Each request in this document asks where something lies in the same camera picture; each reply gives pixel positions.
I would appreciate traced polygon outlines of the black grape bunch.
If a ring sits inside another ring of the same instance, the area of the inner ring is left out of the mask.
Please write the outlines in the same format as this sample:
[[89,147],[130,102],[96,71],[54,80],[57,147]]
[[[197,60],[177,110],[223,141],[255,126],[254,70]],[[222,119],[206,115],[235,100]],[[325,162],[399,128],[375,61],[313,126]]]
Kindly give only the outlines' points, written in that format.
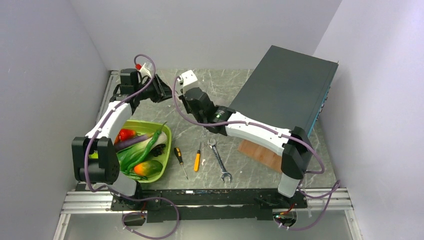
[[150,153],[154,156],[154,157],[158,157],[160,155],[162,155],[164,153],[164,150],[166,148],[165,144],[158,144],[155,147],[152,148],[152,150],[150,151]]

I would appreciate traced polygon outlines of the green orange mango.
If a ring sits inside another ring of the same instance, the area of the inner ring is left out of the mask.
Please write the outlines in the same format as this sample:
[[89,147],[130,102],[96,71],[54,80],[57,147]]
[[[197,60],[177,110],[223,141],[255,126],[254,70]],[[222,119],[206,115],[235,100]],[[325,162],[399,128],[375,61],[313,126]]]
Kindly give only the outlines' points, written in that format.
[[163,169],[161,162],[157,160],[147,160],[139,163],[133,168],[133,171],[138,176],[149,177],[151,175],[160,173]]

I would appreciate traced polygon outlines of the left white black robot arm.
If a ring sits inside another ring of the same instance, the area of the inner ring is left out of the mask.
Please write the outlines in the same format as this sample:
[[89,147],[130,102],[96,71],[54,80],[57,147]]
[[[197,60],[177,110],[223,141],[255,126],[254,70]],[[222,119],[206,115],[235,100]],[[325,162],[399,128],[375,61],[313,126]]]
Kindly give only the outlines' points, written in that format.
[[120,83],[109,100],[106,112],[85,136],[71,142],[75,179],[85,182],[92,192],[108,189],[124,196],[124,204],[139,209],[144,196],[140,184],[119,168],[114,140],[124,123],[134,114],[142,100],[160,103],[171,98],[171,89],[156,73],[153,66],[137,64],[120,71]]

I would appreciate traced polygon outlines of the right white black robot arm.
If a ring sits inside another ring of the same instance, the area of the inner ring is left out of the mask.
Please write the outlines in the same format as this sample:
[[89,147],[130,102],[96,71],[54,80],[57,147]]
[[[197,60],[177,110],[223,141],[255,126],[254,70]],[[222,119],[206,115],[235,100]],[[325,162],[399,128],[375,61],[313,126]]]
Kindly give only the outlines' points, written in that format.
[[304,129],[296,126],[289,130],[255,121],[232,108],[215,105],[199,87],[180,89],[178,93],[195,124],[214,134],[250,141],[281,156],[282,175],[275,200],[282,208],[295,201],[295,192],[314,152]]

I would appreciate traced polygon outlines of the silver open-end wrench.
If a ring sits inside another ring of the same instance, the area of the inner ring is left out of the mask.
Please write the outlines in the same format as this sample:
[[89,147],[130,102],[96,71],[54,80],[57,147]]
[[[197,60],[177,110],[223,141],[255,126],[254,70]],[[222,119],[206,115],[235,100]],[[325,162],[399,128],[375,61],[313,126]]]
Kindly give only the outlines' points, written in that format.
[[215,156],[215,158],[217,159],[217,162],[218,162],[218,165],[219,165],[219,167],[220,167],[220,169],[221,169],[221,177],[220,177],[220,179],[221,179],[221,181],[223,182],[223,183],[225,183],[226,182],[226,179],[228,179],[229,180],[229,182],[231,183],[232,181],[233,181],[233,177],[232,177],[232,175],[226,170],[226,168],[225,168],[225,166],[224,166],[224,163],[223,163],[223,161],[222,161],[222,158],[221,158],[221,156],[220,156],[220,154],[219,154],[219,152],[218,152],[218,149],[217,149],[217,141],[214,139],[214,138],[211,138],[211,139],[209,139],[208,141],[207,141],[207,145],[211,148],[211,150],[212,150],[212,152],[213,152],[213,154],[214,154],[214,156]]

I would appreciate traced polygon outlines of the green plastic tray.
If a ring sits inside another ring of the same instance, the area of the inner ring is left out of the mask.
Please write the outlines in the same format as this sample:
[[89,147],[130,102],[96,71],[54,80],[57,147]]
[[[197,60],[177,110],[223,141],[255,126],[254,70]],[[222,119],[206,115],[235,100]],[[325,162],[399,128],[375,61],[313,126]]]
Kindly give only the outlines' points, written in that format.
[[74,176],[84,182],[112,184],[121,174],[139,183],[161,178],[171,151],[172,133],[166,124],[128,120],[111,136],[75,137],[71,143]]

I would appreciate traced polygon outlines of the black yellow screwdriver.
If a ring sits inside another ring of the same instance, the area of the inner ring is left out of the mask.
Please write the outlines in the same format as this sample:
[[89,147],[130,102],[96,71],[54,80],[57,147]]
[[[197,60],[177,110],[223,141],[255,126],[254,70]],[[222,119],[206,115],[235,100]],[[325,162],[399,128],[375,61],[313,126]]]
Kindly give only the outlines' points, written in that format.
[[185,167],[184,167],[184,161],[183,161],[183,156],[182,156],[182,152],[181,152],[181,150],[180,150],[180,148],[179,147],[174,147],[174,155],[176,156],[176,158],[177,158],[177,160],[178,160],[178,162],[179,162],[179,165],[182,167],[182,169],[183,169],[183,172],[184,172],[184,175],[185,175],[185,178],[188,180],[189,178],[188,178],[188,174],[187,174],[187,172],[186,172],[186,169],[185,169]]

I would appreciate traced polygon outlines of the orange utility knife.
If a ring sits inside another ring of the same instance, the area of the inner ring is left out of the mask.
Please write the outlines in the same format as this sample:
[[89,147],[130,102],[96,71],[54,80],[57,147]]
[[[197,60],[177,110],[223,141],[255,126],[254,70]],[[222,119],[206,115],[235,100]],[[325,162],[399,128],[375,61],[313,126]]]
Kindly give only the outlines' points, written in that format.
[[195,172],[199,171],[199,167],[200,167],[200,158],[201,158],[201,150],[202,150],[202,142],[199,143],[199,148],[196,152],[195,155],[195,160],[194,160],[194,166],[193,166],[193,170]]

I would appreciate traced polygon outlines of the red bell pepper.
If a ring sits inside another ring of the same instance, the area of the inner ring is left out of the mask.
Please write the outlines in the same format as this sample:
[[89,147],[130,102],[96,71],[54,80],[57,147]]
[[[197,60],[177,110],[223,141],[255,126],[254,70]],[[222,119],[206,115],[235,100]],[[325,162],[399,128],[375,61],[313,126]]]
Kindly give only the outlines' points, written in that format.
[[114,144],[132,139],[137,135],[137,132],[132,129],[122,128],[114,140]]

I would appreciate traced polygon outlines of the long green chili pepper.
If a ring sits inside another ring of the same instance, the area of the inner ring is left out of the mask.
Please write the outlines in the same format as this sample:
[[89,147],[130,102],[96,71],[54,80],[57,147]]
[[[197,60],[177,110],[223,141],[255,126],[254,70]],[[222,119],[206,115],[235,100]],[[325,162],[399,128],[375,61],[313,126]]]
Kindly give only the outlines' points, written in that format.
[[161,125],[161,127],[159,129],[157,129],[154,134],[151,137],[151,140],[147,143],[143,153],[139,156],[139,158],[134,161],[133,163],[131,163],[127,169],[126,169],[126,173],[130,174],[131,169],[133,169],[136,165],[140,164],[143,162],[143,160],[145,160],[145,158],[147,157],[147,155],[150,153],[153,145],[157,142],[159,136],[162,134],[162,129],[163,127],[166,125],[166,121]]

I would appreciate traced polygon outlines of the purple eggplant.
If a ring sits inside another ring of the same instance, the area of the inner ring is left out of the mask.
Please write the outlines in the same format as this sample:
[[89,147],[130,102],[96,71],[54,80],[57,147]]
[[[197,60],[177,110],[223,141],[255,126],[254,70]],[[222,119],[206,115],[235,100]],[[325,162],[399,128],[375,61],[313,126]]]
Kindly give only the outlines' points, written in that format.
[[129,138],[124,141],[120,141],[114,145],[114,149],[116,152],[122,151],[124,149],[127,149],[135,144],[138,144],[140,142],[143,142],[153,136],[152,133],[147,133],[139,136],[135,136],[133,138]]

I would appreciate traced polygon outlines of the large dark grey box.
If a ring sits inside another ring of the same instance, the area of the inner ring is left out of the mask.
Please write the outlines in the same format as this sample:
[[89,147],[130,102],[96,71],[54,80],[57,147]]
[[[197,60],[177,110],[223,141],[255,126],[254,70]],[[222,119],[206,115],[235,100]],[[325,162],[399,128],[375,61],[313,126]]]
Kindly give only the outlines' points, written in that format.
[[229,107],[255,121],[310,135],[338,63],[272,45]]

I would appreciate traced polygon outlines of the brown wooden board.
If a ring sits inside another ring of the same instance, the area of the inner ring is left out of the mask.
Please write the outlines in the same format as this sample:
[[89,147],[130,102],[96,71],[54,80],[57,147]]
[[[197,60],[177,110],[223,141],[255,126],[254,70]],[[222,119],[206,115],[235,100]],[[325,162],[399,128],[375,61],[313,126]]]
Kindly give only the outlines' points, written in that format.
[[278,173],[282,173],[282,156],[277,155],[268,148],[248,140],[243,140],[238,147],[238,151],[266,167],[269,167]]

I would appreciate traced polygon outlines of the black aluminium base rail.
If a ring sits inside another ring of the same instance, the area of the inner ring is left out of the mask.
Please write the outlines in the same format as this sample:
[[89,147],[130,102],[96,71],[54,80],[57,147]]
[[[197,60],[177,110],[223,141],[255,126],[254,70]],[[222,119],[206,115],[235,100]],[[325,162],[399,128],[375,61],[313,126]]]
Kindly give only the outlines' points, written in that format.
[[352,238],[363,238],[346,188],[306,188],[292,197],[275,188],[151,189],[144,190],[141,198],[135,202],[105,190],[91,192],[79,183],[66,194],[54,238],[64,239],[70,218],[76,214],[119,214],[132,226],[170,221],[173,214],[180,220],[255,218],[274,220],[281,228],[292,230],[301,211],[318,211],[320,218],[328,211],[342,211]]

